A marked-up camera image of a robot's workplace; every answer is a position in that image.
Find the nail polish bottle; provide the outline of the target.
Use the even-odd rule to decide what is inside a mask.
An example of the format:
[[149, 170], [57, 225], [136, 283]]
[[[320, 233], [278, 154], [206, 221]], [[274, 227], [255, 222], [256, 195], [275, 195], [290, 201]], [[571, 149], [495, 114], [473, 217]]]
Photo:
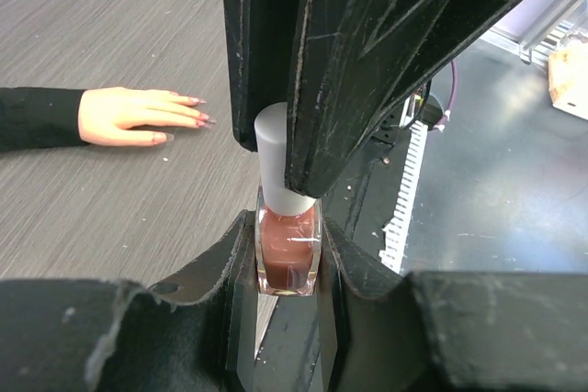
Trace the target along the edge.
[[315, 199], [297, 216], [270, 210], [259, 190], [254, 213], [257, 287], [262, 295], [314, 294], [322, 251], [322, 205]]

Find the white nail polish cap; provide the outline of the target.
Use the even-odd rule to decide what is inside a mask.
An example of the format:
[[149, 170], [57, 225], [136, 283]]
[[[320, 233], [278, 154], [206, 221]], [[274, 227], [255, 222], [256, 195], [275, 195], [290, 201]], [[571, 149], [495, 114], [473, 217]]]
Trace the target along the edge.
[[286, 102], [263, 109], [254, 120], [254, 134], [267, 207], [280, 216], [298, 216], [308, 211], [315, 200], [299, 195], [285, 185], [287, 111]]

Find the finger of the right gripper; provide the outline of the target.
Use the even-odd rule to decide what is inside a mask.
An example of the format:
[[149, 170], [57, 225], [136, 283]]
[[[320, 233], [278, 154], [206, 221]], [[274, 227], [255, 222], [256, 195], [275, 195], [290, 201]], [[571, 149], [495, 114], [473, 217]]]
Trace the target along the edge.
[[256, 151], [254, 120], [287, 100], [299, 0], [223, 0], [232, 133]]
[[385, 116], [522, 0], [300, 0], [286, 181], [323, 196]]

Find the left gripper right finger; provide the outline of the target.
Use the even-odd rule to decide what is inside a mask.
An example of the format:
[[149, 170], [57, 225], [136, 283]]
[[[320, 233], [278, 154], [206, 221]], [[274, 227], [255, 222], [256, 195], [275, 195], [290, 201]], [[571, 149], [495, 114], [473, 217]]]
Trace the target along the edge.
[[326, 218], [318, 280], [325, 391], [407, 391], [409, 299], [401, 277]]

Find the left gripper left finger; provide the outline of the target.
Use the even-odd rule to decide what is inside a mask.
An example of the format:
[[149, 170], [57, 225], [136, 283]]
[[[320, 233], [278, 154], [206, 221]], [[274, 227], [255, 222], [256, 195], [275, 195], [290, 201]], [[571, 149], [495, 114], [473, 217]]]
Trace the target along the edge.
[[181, 270], [150, 287], [171, 307], [163, 360], [180, 385], [252, 391], [258, 295], [254, 213]]

